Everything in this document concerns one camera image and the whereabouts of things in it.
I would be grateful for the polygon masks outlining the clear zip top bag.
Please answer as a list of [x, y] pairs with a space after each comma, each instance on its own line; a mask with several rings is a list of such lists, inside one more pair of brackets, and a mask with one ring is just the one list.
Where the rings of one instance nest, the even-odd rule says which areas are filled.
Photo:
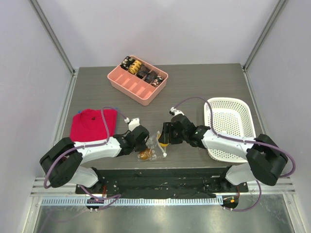
[[160, 146], [159, 138], [160, 138], [160, 132], [157, 131], [155, 134], [150, 136], [146, 142], [147, 149], [152, 149], [153, 157], [151, 161], [154, 161], [157, 159], [163, 159], [167, 157], [166, 147], [163, 148]]

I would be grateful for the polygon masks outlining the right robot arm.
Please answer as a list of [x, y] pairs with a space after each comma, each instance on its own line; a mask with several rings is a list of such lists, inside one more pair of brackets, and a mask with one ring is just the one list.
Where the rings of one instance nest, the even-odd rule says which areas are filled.
[[195, 148], [220, 150], [245, 159], [245, 163], [229, 167], [220, 178], [220, 188], [226, 192], [255, 180], [274, 186], [288, 162], [285, 153], [265, 134], [250, 140], [220, 135], [209, 126], [195, 126], [183, 114], [175, 115], [163, 124], [158, 140], [163, 145], [186, 142]]

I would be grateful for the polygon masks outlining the brown orange fake fruit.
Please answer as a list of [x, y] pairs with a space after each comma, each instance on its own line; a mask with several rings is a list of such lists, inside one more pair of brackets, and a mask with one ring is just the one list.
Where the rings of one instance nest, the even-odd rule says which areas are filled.
[[153, 157], [152, 149], [146, 149], [145, 151], [141, 151], [138, 154], [138, 159], [145, 161], [145, 160], [151, 160]]

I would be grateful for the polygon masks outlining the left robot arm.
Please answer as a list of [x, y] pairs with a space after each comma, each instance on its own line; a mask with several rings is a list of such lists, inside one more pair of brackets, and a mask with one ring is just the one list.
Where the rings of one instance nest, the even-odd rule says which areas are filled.
[[59, 188], [71, 183], [94, 194], [100, 193], [104, 178], [98, 169], [85, 168], [82, 164], [144, 151], [148, 138], [149, 131], [141, 125], [99, 141], [74, 142], [69, 137], [62, 138], [39, 161], [46, 174], [44, 187]]

